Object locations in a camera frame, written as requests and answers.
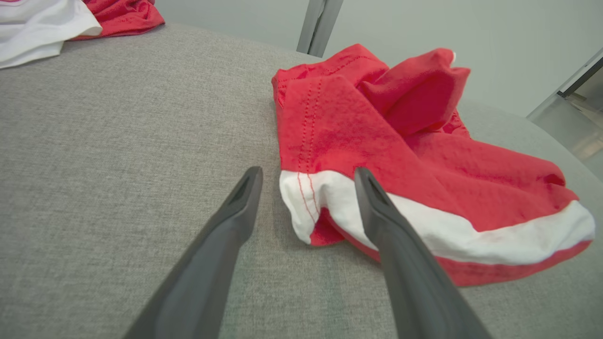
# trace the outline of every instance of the gray upholstered table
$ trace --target gray upholstered table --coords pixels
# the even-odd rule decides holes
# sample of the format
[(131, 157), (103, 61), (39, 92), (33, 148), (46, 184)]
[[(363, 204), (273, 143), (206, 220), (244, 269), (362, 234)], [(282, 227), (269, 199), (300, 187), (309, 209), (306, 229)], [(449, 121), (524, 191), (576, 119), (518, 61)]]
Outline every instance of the gray upholstered table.
[[(167, 25), (0, 71), (0, 338), (119, 338), (246, 168), (264, 168), (224, 338), (393, 338), (379, 266), (299, 241), (270, 79), (318, 59)], [(554, 161), (598, 223), (603, 185), (525, 119), (462, 102), (474, 138)], [(465, 288), (496, 338), (603, 337), (603, 246)]]

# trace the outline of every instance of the white trim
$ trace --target white trim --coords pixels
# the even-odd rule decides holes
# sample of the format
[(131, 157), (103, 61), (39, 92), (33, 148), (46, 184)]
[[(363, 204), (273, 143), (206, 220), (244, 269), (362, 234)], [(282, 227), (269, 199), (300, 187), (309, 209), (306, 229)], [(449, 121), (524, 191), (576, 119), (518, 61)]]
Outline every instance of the white trim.
[[(302, 241), (310, 243), (314, 220), (318, 217), (315, 197), (316, 205), (327, 207), (339, 227), (369, 248), (377, 249), (364, 234), (352, 179), (334, 171), (301, 173), (299, 178), (298, 172), (282, 171), (280, 191), (291, 212), (293, 228)], [(300, 194), (300, 183), (303, 195)], [(535, 264), (558, 250), (572, 248), (595, 237), (595, 220), (577, 201), (553, 215), (477, 232), (469, 220), (459, 215), (398, 195), (388, 193), (388, 196), (435, 256), (459, 262)]]

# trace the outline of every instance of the white cloth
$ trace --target white cloth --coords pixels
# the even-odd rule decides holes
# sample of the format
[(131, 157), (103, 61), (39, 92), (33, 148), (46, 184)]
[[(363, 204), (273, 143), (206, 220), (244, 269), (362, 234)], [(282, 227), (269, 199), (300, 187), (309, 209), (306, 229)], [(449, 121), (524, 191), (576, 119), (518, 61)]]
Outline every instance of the white cloth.
[(0, 68), (58, 55), (65, 40), (101, 30), (81, 0), (0, 1)]

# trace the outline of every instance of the red fabric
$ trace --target red fabric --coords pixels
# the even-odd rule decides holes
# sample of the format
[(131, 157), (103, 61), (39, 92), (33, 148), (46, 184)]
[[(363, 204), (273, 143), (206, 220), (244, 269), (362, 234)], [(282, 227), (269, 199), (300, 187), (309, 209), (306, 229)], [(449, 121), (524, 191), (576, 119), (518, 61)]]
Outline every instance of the red fabric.
[[(436, 49), (390, 69), (354, 45), (325, 62), (279, 70), (273, 88), (282, 169), (352, 179), (356, 167), (367, 167), (386, 191), (462, 216), (478, 232), (551, 215), (577, 200), (553, 163), (470, 138), (456, 111), (470, 71), (451, 68), (452, 60), (452, 51)], [(324, 211), (311, 242), (342, 236), (378, 259)], [(458, 285), (477, 285), (543, 270), (588, 243), (504, 273), (501, 265), (438, 259)]]
[(78, 36), (73, 40), (109, 36), (133, 36), (164, 24), (155, 0), (83, 0), (103, 31), (99, 36)]

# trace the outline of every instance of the red stitching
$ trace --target red stitching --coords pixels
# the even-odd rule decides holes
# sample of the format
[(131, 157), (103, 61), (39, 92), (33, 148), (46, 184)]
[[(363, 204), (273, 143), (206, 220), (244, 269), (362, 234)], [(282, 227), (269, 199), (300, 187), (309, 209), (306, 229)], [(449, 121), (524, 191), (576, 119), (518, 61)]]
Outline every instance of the red stitching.
[(303, 196), (302, 184), (301, 184), (302, 181), (300, 179), (300, 173), (299, 172), (297, 172), (297, 182), (299, 182), (299, 184), (300, 184), (301, 198), (303, 199), (303, 204), (306, 206), (306, 211), (310, 215), (310, 218), (312, 218), (312, 222), (316, 224), (316, 220), (314, 220), (314, 217), (312, 216), (312, 214), (310, 213), (310, 209), (308, 208), (308, 204), (306, 203), (306, 198)]
[(323, 79), (321, 78), (318, 81), (318, 89), (316, 90), (316, 101), (314, 102), (314, 108), (312, 109), (312, 128), (310, 129), (310, 147), (308, 147), (308, 157), (306, 158), (306, 174), (308, 175), (308, 179), (310, 180), (310, 188), (312, 189), (312, 201), (314, 201), (314, 207), (316, 208), (316, 213), (320, 215), (320, 210), (318, 208), (318, 203), (316, 202), (316, 193), (314, 192), (314, 185), (312, 184), (312, 178), (310, 177), (310, 153), (312, 152), (312, 148), (314, 146), (314, 125), (316, 124), (316, 109), (318, 108), (318, 97), (320, 96), (320, 87), (323, 84)]
[(310, 218), (312, 218), (312, 221), (316, 224), (316, 220), (314, 220), (314, 216), (312, 215), (312, 213), (310, 213), (310, 209), (308, 208), (308, 203), (306, 202), (306, 197), (303, 195), (303, 190), (302, 190), (302, 181), (300, 179), (300, 172), (302, 170), (302, 153), (303, 153), (303, 147), (304, 144), (306, 143), (306, 125), (308, 124), (308, 108), (310, 108), (310, 97), (312, 96), (312, 87), (309, 86), (308, 87), (308, 101), (306, 103), (306, 110), (304, 112), (304, 121), (303, 121), (303, 134), (301, 135), (302, 138), (302, 142), (301, 142), (301, 146), (300, 146), (300, 154), (297, 160), (297, 182), (300, 185), (300, 194), (301, 194), (301, 198), (303, 199), (303, 204), (306, 206), (306, 211), (308, 212), (308, 214), (310, 215)]
[(277, 94), (277, 96), (279, 97), (278, 102), (281, 108), (283, 108), (283, 106), (285, 105), (285, 103), (283, 102), (281, 96), (279, 94)]
[(287, 82), (289, 82), (291, 80), (299, 80), (299, 78), (300, 78), (300, 76), (298, 75), (298, 76), (293, 77), (293, 78), (288, 78), (288, 79), (285, 79), (285, 80), (279, 80), (279, 83), (281, 83), (282, 86), (284, 86), (284, 85), (286, 85)]

